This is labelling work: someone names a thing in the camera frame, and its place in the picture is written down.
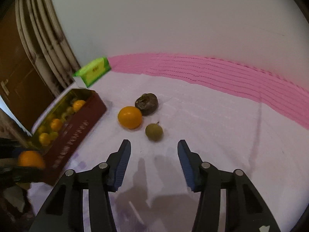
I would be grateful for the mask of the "orange tangerine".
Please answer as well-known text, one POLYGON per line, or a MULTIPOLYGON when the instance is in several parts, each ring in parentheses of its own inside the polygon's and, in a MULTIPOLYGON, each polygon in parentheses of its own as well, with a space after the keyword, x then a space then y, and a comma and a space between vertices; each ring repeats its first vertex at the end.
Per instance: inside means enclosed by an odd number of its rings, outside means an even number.
POLYGON ((63 122, 59 118, 54 118, 50 122, 50 128, 53 132, 59 132, 62 126, 63 126, 63 122))
POLYGON ((38 168, 44 170, 46 165, 43 157, 37 151, 27 150, 20 153, 18 156, 18 166, 38 168))
POLYGON ((42 132, 39 135, 39 142, 42 146, 49 146, 51 143, 51 137, 48 133, 42 132))
POLYGON ((119 111, 117 118, 120 125, 127 129, 136 129, 143 122, 143 115, 141 111, 134 106, 122 108, 119 111))
POLYGON ((84 106, 85 103, 86 102, 84 100, 76 100, 72 105, 73 110, 75 112, 78 112, 84 106))

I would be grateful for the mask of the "brown longan fruit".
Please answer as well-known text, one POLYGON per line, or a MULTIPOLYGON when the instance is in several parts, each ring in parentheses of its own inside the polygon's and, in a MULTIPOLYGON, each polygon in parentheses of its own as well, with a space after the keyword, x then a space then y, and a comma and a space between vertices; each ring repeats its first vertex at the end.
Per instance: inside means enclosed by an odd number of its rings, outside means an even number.
POLYGON ((70 115, 67 112, 63 112, 61 114, 61 120, 63 123, 66 123, 69 121, 70 115))

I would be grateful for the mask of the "gold metal toffee tin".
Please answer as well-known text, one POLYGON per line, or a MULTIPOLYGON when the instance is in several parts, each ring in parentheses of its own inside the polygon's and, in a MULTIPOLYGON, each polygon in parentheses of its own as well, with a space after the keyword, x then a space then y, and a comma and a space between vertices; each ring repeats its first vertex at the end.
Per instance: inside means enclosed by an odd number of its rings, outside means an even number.
POLYGON ((45 161, 46 167, 43 170, 41 182, 55 185, 70 157, 106 111, 107 107, 100 96, 96 91, 89 89, 71 89, 47 111, 30 140, 30 143, 41 152, 45 161), (61 114, 66 112, 66 108, 72 106, 76 100, 84 100, 86 103, 78 112, 70 116, 68 122, 63 123, 59 132, 53 132, 50 128, 52 119, 61 119, 61 114), (40 144, 39 135, 42 132, 50 135, 49 146, 40 144))

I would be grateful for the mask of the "white pink table cloth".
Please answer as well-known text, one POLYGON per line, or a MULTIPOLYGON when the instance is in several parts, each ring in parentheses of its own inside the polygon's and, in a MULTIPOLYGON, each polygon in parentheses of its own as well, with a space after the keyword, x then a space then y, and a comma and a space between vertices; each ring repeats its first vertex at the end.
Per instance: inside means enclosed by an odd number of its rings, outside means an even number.
POLYGON ((92 86, 107 112, 65 168, 89 170, 130 140, 123 185, 110 196, 119 231, 192 229, 199 195, 186 185, 181 139, 218 169, 243 170, 280 229, 294 227, 308 205, 308 90, 214 58, 143 53, 108 60, 111 71, 92 86), (156 95, 157 110, 138 128, 124 128, 119 111, 145 93, 156 95), (154 142, 145 128, 157 122, 163 137, 154 142))

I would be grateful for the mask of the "brown longan in tray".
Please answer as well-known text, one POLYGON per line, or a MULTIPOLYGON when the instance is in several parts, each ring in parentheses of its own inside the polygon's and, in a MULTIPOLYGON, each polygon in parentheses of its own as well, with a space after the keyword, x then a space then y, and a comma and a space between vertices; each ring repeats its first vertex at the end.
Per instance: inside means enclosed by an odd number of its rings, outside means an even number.
POLYGON ((66 113, 71 116, 75 113, 75 111, 72 106, 69 106, 66 108, 66 113))

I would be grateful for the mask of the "orange tangerine in tray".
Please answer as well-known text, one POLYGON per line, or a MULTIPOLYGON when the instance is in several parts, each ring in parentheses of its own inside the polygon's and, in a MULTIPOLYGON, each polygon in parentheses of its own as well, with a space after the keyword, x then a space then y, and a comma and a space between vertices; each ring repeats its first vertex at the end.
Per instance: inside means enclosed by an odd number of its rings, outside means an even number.
POLYGON ((84 106, 85 103, 86 102, 84 100, 76 100, 72 105, 73 110, 75 112, 78 112, 84 106))

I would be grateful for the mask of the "green longan on cloth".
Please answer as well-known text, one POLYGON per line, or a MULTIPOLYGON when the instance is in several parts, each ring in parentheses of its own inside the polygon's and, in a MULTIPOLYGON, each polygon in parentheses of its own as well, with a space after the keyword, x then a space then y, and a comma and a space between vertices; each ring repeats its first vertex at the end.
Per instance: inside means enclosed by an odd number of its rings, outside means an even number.
POLYGON ((145 128, 145 134, 149 140, 157 142, 163 137, 163 128, 159 125, 159 122, 150 123, 145 128))

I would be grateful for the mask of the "brown wooden door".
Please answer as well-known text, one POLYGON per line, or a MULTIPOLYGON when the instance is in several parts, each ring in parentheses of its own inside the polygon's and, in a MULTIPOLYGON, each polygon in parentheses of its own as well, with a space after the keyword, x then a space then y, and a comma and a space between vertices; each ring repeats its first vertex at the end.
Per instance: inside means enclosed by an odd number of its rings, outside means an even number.
POLYGON ((31 131, 34 123, 54 100, 48 87, 30 62, 17 30, 15 5, 11 5, 1 19, 1 97, 19 122, 31 131))

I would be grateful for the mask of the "dark passion fruit on cloth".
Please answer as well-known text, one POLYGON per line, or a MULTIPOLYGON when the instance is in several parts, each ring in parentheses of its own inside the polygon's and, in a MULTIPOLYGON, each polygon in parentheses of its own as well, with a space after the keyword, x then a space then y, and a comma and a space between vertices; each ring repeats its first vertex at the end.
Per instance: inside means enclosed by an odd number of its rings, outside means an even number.
POLYGON ((135 107, 141 111, 142 116, 151 115, 158 106, 158 98, 153 93, 145 93, 135 101, 135 107))

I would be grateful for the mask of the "green tissue pack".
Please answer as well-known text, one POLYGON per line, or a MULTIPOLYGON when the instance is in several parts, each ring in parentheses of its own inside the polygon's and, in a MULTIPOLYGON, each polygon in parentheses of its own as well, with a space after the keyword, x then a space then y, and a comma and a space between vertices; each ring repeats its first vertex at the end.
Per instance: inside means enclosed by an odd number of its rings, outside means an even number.
POLYGON ((100 57, 83 66, 73 74, 78 87, 89 88, 112 68, 107 57, 100 57))

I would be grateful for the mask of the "beige patterned curtain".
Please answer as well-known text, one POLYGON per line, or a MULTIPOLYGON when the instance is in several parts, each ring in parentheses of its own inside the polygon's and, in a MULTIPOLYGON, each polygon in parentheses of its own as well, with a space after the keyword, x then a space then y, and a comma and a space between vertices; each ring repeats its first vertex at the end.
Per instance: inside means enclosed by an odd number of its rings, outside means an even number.
POLYGON ((52 0, 15 0, 15 18, 27 57, 49 91, 58 96, 81 68, 52 0))

